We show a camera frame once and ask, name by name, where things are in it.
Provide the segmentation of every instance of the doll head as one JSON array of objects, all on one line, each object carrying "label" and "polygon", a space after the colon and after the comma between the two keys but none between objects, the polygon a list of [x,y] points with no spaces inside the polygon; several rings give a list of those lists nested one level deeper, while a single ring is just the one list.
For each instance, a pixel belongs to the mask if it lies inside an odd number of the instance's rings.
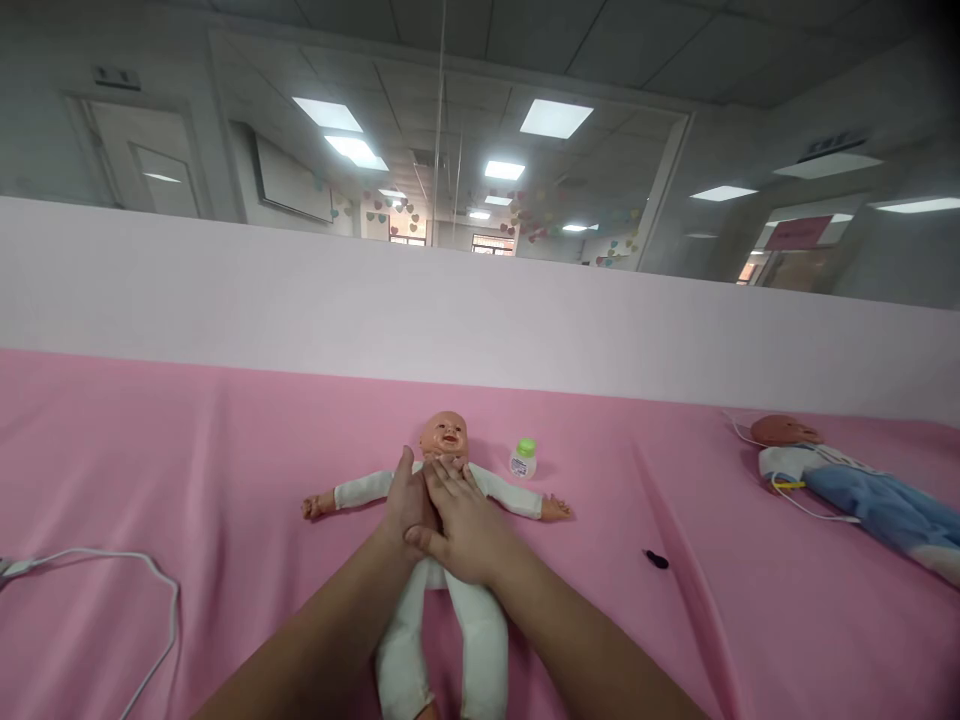
[{"label": "doll head", "polygon": [[466,458],[470,452],[467,421],[450,410],[437,413],[423,426],[420,450],[425,458],[437,455]]},{"label": "doll head", "polygon": [[766,415],[750,426],[750,434],[761,445],[819,445],[823,442],[820,433],[789,415]]}]

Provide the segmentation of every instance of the baby doll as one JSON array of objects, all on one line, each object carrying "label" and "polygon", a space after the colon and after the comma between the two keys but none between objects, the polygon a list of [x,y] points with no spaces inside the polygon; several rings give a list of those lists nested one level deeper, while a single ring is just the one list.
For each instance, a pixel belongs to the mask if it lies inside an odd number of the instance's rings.
[{"label": "baby doll", "polygon": [[[470,450],[467,423],[455,412],[434,415],[420,435],[425,459],[452,455],[468,460]],[[469,463],[480,491],[517,515],[550,522],[571,516],[562,500],[538,495]],[[415,463],[414,472],[423,463]],[[359,507],[384,498],[393,482],[388,470],[338,485],[323,495],[303,501],[303,517],[315,520],[323,515]],[[426,664],[421,647],[423,593],[427,588],[446,587],[463,634],[462,717],[471,720],[502,718],[507,710],[507,625],[500,606],[490,591],[468,585],[425,558],[417,563],[400,596],[397,610],[377,648],[377,690],[384,720],[427,720],[436,717],[433,694],[427,684]]]},{"label": "baby doll", "polygon": [[774,491],[774,482],[805,483],[884,545],[960,587],[960,514],[824,445],[820,433],[789,415],[760,418],[750,432],[768,446],[760,474]]}]

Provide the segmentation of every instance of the bottle label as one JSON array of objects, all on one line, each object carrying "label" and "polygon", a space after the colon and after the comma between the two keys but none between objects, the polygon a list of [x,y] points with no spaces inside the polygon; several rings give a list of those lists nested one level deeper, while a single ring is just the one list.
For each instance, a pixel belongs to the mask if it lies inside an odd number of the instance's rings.
[{"label": "bottle label", "polygon": [[510,458],[510,472],[517,477],[526,477],[527,464],[520,458]]}]

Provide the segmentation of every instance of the green bottle cap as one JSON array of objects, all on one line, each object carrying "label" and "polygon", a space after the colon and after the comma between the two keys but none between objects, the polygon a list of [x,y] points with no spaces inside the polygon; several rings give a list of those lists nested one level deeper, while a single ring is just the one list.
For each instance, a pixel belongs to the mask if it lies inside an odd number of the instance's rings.
[{"label": "green bottle cap", "polygon": [[537,451],[537,441],[532,438],[523,438],[519,443],[517,443],[517,455],[522,455],[523,457],[533,457],[533,454]]}]

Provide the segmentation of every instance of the small bottle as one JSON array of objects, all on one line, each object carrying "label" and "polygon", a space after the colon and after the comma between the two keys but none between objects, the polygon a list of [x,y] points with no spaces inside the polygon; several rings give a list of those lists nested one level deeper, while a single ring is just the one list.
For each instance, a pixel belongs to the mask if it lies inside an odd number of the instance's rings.
[{"label": "small bottle", "polygon": [[517,443],[517,449],[510,455],[510,472],[519,478],[529,480],[537,471],[537,441],[523,438]]}]

